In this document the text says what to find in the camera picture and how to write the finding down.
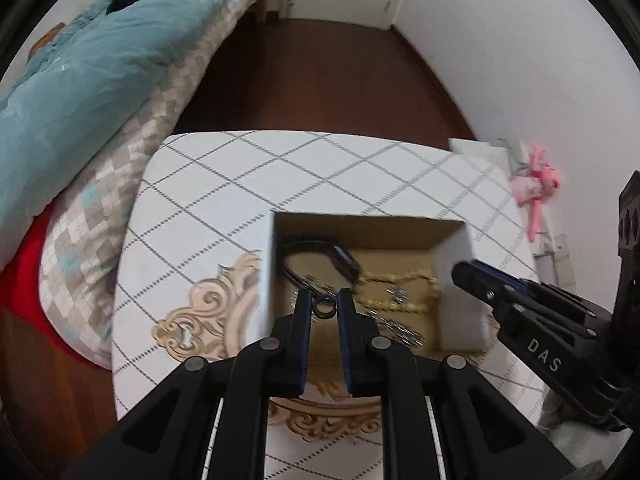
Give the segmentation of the silver chain jewelry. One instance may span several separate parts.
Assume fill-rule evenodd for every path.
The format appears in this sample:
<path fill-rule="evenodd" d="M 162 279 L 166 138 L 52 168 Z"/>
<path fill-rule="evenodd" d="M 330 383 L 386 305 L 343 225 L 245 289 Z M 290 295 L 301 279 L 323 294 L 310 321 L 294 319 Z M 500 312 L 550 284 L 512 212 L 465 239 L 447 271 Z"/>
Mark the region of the silver chain jewelry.
<path fill-rule="evenodd" d="M 424 337 L 409 326 L 392 318 L 386 318 L 375 310 L 367 310 L 366 315 L 374 319 L 378 331 L 383 336 L 396 340 L 410 348 L 420 348 L 424 345 Z"/>

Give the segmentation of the black ring pendant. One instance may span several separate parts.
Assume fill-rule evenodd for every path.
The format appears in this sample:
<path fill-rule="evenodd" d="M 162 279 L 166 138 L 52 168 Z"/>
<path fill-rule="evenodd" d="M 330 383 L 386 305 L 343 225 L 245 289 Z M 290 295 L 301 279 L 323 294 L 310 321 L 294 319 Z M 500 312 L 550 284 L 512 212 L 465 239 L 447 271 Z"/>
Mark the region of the black ring pendant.
<path fill-rule="evenodd" d="M 311 313 L 318 320 L 330 320 L 337 314 L 337 298 L 335 294 L 311 294 Z"/>

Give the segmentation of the silver charm in box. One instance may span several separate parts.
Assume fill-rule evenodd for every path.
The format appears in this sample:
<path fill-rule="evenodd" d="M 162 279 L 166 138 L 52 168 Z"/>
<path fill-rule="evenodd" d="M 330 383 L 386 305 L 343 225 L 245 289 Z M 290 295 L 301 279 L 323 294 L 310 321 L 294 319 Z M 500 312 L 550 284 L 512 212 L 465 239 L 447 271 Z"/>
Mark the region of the silver charm in box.
<path fill-rule="evenodd" d="M 390 295 L 392 304 L 408 304 L 409 302 L 408 292 L 401 286 L 390 285 L 386 288 L 386 292 Z"/>

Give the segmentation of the white cardboard box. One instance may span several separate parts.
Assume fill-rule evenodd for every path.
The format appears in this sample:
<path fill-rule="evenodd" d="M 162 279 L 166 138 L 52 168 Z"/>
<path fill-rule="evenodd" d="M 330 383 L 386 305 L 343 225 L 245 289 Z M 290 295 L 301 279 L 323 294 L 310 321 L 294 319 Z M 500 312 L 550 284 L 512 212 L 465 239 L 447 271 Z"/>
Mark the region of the white cardboard box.
<path fill-rule="evenodd" d="M 474 259 L 472 241 L 460 221 L 273 211 L 244 344 L 270 334 L 308 278 L 320 294 L 348 288 L 358 311 L 375 310 L 419 332 L 425 339 L 419 356 L 484 352 L 491 342 L 488 309 L 451 278 L 456 263 Z M 390 285 L 408 292 L 408 304 L 390 302 Z"/>

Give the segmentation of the pink panther plush toy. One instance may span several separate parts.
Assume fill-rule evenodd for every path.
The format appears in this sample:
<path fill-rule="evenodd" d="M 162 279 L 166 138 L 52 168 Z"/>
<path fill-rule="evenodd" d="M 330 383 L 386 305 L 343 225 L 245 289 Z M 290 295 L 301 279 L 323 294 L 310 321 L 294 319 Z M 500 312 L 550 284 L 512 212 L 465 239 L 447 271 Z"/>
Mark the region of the pink panther plush toy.
<path fill-rule="evenodd" d="M 560 178 L 547 162 L 546 149 L 533 146 L 529 152 L 525 174 L 511 179 L 511 191 L 520 207 L 528 208 L 527 237 L 533 243 L 539 233 L 542 220 L 542 204 L 559 188 Z"/>

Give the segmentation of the white side shelf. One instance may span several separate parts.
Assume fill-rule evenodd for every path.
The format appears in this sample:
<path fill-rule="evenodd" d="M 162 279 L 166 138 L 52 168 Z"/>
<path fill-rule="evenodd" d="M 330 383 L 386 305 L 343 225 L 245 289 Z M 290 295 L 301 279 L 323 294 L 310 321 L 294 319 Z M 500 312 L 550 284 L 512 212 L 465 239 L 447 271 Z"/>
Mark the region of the white side shelf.
<path fill-rule="evenodd" d="M 491 162 L 506 174 L 511 172 L 509 152 L 502 146 L 493 146 L 489 143 L 475 140 L 452 138 L 449 140 L 449 148 L 450 151 L 456 154 Z"/>

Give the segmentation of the white diamond pattern tablecloth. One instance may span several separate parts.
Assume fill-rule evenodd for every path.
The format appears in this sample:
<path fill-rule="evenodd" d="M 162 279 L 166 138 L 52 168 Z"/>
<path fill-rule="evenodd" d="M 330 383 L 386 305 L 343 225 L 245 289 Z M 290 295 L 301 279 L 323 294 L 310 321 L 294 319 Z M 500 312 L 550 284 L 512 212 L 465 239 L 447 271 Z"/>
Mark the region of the white diamond pattern tablecloth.
<path fill-rule="evenodd" d="M 255 296 L 273 211 L 457 220 L 472 254 L 535 274 L 504 172 L 487 160 L 350 134 L 172 136 L 146 167 L 120 258 L 112 374 L 126 415 L 187 356 L 233 356 L 268 333 Z M 250 295 L 238 304 L 232 286 Z"/>

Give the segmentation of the checkered bed sheet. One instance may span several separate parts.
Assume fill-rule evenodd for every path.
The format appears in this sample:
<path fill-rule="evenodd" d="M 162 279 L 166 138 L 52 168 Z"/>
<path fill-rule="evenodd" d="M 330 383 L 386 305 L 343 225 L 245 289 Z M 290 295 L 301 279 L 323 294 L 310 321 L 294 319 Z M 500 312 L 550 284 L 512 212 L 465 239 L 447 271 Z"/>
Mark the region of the checkered bed sheet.
<path fill-rule="evenodd" d="M 117 267 L 145 167 L 174 132 L 210 59 L 257 1 L 228 0 L 55 199 L 38 266 L 38 297 L 53 333 L 73 356 L 111 367 Z"/>

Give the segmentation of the red blanket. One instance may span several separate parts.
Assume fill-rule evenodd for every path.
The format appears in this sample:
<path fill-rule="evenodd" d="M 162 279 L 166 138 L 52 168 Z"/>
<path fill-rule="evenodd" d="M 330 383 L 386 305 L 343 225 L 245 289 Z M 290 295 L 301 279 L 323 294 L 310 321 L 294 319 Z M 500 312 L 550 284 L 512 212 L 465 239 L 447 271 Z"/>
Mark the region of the red blanket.
<path fill-rule="evenodd" d="M 53 204 L 43 209 L 29 227 L 15 256 L 1 271 L 1 309 L 27 323 L 55 349 L 75 361 L 100 370 L 61 338 L 48 321 L 39 299 L 39 266 Z"/>

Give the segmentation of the light blue duvet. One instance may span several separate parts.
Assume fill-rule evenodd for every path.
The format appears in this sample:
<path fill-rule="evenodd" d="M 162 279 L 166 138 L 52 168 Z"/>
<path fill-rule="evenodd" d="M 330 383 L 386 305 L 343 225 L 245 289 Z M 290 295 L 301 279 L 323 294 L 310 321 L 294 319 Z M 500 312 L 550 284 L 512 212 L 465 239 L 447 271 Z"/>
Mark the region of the light blue duvet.
<path fill-rule="evenodd" d="M 227 2 L 99 0 L 32 58 L 1 102 L 3 264 Z"/>

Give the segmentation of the brown plush toy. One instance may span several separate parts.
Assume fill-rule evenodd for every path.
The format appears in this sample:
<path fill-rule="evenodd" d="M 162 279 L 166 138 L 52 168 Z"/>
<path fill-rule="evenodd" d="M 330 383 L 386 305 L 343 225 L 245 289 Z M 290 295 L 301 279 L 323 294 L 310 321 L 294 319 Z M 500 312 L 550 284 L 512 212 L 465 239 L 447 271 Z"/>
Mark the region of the brown plush toy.
<path fill-rule="evenodd" d="M 34 42 L 32 47 L 28 51 L 27 59 L 30 61 L 35 54 L 48 44 L 50 44 L 55 37 L 58 36 L 58 33 L 65 27 L 65 23 L 58 23 L 49 29 L 43 36 L 41 36 L 37 41 Z"/>

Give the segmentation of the white wall socket strip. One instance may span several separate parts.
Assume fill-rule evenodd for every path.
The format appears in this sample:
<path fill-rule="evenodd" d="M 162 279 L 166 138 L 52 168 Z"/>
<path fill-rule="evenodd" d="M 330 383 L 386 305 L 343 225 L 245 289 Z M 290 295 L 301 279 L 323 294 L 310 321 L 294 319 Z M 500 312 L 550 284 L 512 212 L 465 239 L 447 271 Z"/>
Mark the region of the white wall socket strip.
<path fill-rule="evenodd" d="M 565 233 L 555 236 L 539 234 L 533 244 L 533 254 L 539 281 L 576 292 L 576 278 Z"/>

